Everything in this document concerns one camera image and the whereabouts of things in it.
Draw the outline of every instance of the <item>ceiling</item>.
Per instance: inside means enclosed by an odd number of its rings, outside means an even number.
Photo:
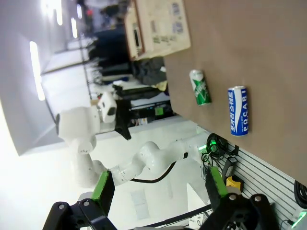
[[[30,41],[37,43],[41,70],[53,53],[66,48],[70,37],[69,15],[57,24],[55,10],[47,0],[7,0],[0,8],[0,99],[5,119],[19,155],[34,147],[59,142],[46,101],[40,101],[35,87]]]

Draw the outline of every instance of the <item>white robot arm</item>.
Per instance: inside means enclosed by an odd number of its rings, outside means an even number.
[[[117,105],[111,93],[104,93],[98,106],[75,108],[57,116],[58,136],[69,145],[71,166],[81,187],[96,185],[101,172],[107,170],[100,161],[92,161],[90,153],[96,147],[97,133],[115,129]],[[123,184],[140,175],[146,167],[155,175],[162,174],[173,162],[187,157],[200,162],[198,147],[205,143],[206,135],[171,143],[165,149],[147,142],[132,159],[112,169],[115,185]]]

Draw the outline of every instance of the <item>can top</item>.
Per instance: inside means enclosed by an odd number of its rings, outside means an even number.
[[[246,87],[240,85],[240,86],[235,86],[235,87],[229,88],[228,90],[241,90],[241,89],[246,89]]]

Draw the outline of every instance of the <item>ceiling light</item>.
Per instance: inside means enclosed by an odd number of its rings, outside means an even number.
[[[72,36],[74,38],[77,38],[78,37],[77,24],[76,24],[76,20],[74,18],[71,18],[71,28],[72,28]]]
[[[57,22],[59,25],[63,25],[62,17],[62,0],[57,0],[56,3],[56,12],[57,12]]]
[[[82,18],[82,7],[77,4],[77,14],[78,14],[78,18],[81,19]]]
[[[42,77],[40,75],[40,64],[38,58],[38,49],[37,44],[35,42],[30,42],[30,53],[31,53],[31,61],[32,61],[32,68],[35,80],[36,91],[38,95],[38,99],[40,101],[45,100],[45,94],[42,87]]]

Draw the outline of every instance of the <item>can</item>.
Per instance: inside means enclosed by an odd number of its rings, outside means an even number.
[[[190,72],[190,80],[197,104],[199,106],[210,104],[211,98],[202,71],[196,69],[192,70]]]
[[[248,133],[248,96],[244,86],[228,89],[231,134],[244,136]]]

